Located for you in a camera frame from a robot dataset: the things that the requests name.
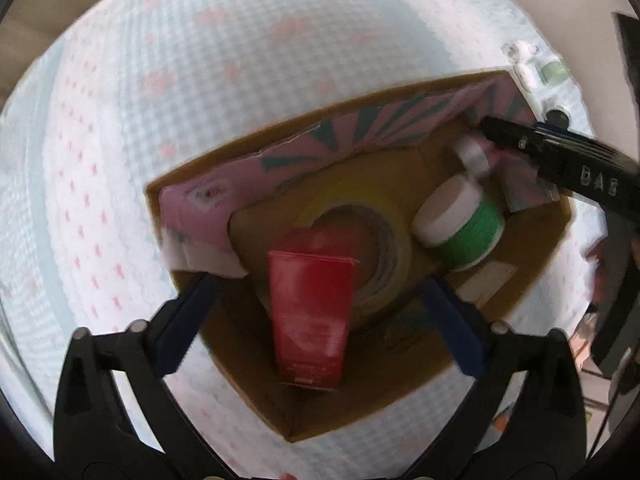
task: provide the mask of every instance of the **white container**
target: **white container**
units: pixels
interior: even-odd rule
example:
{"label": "white container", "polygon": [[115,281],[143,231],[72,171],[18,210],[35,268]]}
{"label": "white container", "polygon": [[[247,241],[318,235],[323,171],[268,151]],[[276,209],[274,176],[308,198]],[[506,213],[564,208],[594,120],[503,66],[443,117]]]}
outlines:
{"label": "white container", "polygon": [[488,176],[500,159],[493,143],[476,135],[459,136],[453,143],[453,151],[468,174],[476,180],[482,180]]}
{"label": "white container", "polygon": [[464,227],[481,200],[478,183],[462,174],[452,176],[418,209],[411,231],[425,247],[437,247]]}

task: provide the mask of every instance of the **red box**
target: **red box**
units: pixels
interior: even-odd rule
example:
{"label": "red box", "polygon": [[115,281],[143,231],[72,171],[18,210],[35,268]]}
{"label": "red box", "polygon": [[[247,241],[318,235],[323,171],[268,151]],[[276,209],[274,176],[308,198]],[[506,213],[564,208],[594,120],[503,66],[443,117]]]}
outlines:
{"label": "red box", "polygon": [[353,239],[347,230],[296,229],[269,252],[271,320],[282,380],[337,387],[349,335]]}

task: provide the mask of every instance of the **white patterned cloth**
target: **white patterned cloth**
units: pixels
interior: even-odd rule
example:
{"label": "white patterned cloth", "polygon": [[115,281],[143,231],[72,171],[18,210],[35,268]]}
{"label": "white patterned cloth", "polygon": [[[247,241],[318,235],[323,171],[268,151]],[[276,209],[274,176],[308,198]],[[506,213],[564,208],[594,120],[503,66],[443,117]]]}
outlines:
{"label": "white patterned cloth", "polygon": [[[2,340],[17,350],[20,371],[3,373],[1,386],[41,446],[50,452],[50,412],[72,330],[122,330],[175,294],[153,236],[147,183],[330,104],[503,66],[500,48],[514,40],[550,53],[511,0],[103,0],[80,18],[34,63],[0,123]],[[577,86],[568,81],[534,98],[550,92],[571,105],[574,129],[590,136]],[[516,330],[570,332],[586,309],[590,268],[580,252],[602,226],[591,206],[576,202],[575,213],[508,320]],[[239,474],[356,479],[401,472],[471,380],[450,367],[366,420],[297,444],[261,423],[199,339],[167,383]],[[24,384],[28,402],[20,399]],[[29,409],[39,396],[41,409]],[[132,395],[124,397],[152,442]]]}

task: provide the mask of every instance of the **tape roll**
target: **tape roll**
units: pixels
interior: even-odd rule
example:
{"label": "tape roll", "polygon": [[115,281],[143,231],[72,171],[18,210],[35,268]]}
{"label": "tape roll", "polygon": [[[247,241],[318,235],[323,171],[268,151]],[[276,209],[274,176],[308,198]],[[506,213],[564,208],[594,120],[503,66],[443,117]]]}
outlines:
{"label": "tape roll", "polygon": [[337,209],[357,214],[378,235],[376,269],[353,293],[351,327],[354,328],[400,293],[411,267],[411,235],[407,220],[386,196],[367,187],[347,185],[327,190],[309,203],[296,227],[311,227],[320,217]]}

